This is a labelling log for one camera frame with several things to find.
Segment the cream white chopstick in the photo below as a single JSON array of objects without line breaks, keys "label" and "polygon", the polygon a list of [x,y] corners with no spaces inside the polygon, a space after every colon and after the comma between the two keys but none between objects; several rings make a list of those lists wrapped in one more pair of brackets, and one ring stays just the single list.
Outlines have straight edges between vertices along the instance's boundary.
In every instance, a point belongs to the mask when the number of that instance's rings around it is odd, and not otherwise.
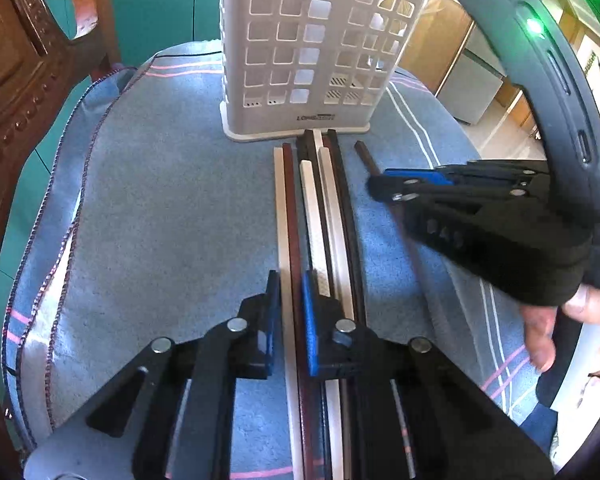
[{"label": "cream white chopstick", "polygon": [[280,302],[282,303],[282,335],[292,478],[304,478],[302,425],[298,389],[296,340],[294,339],[294,305],[292,304],[290,248],[286,205],[285,163],[282,148],[274,148],[274,184]]}]

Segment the dark red chopstick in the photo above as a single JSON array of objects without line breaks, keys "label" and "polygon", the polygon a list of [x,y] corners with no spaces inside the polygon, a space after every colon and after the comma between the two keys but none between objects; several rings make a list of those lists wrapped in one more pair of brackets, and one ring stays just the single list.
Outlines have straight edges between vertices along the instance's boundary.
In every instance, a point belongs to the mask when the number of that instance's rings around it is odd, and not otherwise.
[{"label": "dark red chopstick", "polygon": [[294,339],[296,340],[298,389],[302,425],[302,444],[304,458],[304,478],[315,477],[314,439],[312,431],[313,410],[312,392],[306,360],[306,334],[304,333],[304,312],[301,292],[301,249],[298,233],[296,179],[294,178],[294,155],[291,145],[283,144],[285,163],[286,205],[288,218],[288,237],[290,248],[290,274],[292,304],[294,305]]}]

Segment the dark brown chopstick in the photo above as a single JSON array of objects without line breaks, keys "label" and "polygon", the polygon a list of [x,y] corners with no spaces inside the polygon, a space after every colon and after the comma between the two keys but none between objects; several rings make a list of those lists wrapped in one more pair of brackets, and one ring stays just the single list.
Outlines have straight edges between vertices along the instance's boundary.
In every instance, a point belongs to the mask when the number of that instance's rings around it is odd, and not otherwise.
[{"label": "dark brown chopstick", "polygon": [[[367,172],[371,176],[378,176],[378,174],[380,174],[380,170],[374,161],[372,154],[370,154],[366,144],[363,141],[356,141],[354,144],[354,149],[356,154],[358,154],[358,157],[361,159],[361,162],[363,163]],[[410,264],[417,281],[419,281],[419,284],[423,285],[425,284],[425,275],[424,271],[422,270],[422,259],[420,258],[417,244],[406,234],[406,231],[404,230],[402,209],[399,205],[393,204],[389,204],[387,208],[391,214],[393,223],[396,226],[396,230],[398,231],[400,240],[406,251],[408,263]]]}]

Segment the black chopstick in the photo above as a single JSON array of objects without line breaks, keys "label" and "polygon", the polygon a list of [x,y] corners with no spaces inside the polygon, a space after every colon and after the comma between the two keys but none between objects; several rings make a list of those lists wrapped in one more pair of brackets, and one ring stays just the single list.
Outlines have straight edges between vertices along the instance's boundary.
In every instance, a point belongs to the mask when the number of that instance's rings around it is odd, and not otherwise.
[{"label": "black chopstick", "polygon": [[352,304],[355,318],[363,326],[367,325],[366,305],[364,296],[363,273],[361,266],[360,248],[358,248],[358,231],[356,230],[354,211],[351,202],[346,168],[340,150],[338,134],[334,129],[328,129],[325,141],[330,151],[336,188],[339,197],[340,214],[343,225],[344,241],[346,242],[349,275],[352,289]]}]

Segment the blue striped cloth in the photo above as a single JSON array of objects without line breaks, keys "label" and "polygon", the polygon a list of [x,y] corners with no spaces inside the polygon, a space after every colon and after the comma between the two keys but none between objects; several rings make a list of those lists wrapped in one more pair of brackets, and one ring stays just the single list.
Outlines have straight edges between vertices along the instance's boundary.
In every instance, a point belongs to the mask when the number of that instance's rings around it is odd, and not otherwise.
[{"label": "blue striped cloth", "polygon": [[[60,139],[9,304],[4,376],[28,479],[293,479],[282,303],[266,379],[237,377],[242,300],[278,272],[274,148],[291,145],[302,276],[311,266],[300,162],[312,132],[242,142],[223,130],[215,41],[95,82]],[[370,128],[338,133],[367,325],[358,372],[313,378],[313,479],[332,479],[325,382],[348,385],[351,479],[549,479],[538,378],[515,301],[411,237],[366,191],[380,173],[477,160],[414,77],[390,79]]]}]

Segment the white plastic utensil holder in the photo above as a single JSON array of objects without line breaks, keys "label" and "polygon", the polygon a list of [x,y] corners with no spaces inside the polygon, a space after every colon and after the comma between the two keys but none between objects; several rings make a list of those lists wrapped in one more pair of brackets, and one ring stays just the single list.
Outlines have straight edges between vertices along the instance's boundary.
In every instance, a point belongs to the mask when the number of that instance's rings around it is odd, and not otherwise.
[{"label": "white plastic utensil holder", "polygon": [[220,0],[224,133],[364,133],[428,0]]}]

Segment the carved wooden chair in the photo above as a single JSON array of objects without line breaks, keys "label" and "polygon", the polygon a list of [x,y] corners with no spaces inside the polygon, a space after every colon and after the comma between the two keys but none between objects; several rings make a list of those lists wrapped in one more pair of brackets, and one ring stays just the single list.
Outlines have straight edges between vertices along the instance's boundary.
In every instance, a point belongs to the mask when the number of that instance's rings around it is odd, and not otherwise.
[{"label": "carved wooden chair", "polygon": [[69,37],[45,0],[0,0],[0,253],[18,180],[83,79],[121,61],[111,0],[71,0]]}]

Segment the black tracker mount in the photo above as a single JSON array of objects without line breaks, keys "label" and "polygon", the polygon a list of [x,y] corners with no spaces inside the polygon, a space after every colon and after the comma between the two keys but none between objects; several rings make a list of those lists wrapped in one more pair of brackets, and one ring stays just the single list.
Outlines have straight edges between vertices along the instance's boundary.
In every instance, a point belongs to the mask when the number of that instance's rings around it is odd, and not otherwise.
[{"label": "black tracker mount", "polygon": [[550,203],[600,223],[600,113],[572,47],[541,0],[457,0],[526,98],[550,173]]}]

